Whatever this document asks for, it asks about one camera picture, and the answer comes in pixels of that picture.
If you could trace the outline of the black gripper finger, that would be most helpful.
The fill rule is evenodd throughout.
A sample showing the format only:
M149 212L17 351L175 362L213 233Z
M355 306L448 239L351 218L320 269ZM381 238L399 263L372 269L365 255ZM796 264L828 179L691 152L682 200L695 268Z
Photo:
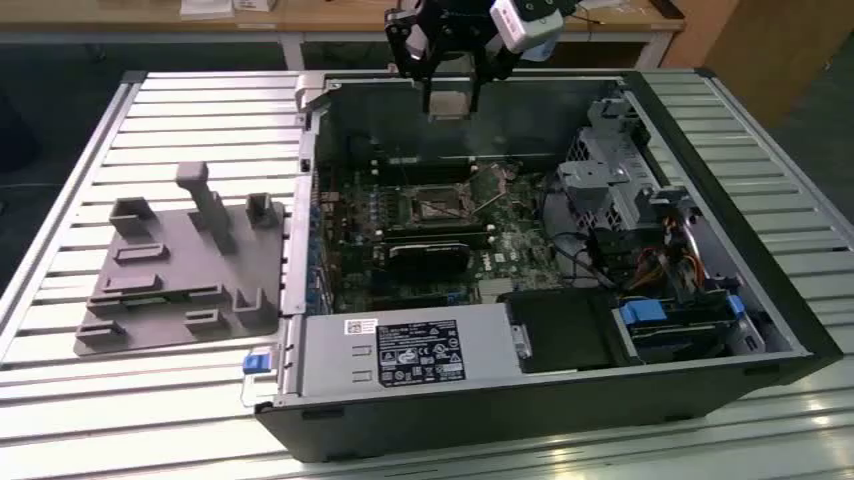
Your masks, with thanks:
M421 111L429 111L432 75L439 64L436 9L387 9L384 32L397 74L421 85Z
M515 53L501 41L489 41L471 54L472 71L469 74L468 111L475 113L479 107L481 87L493 80L504 80L515 68Z

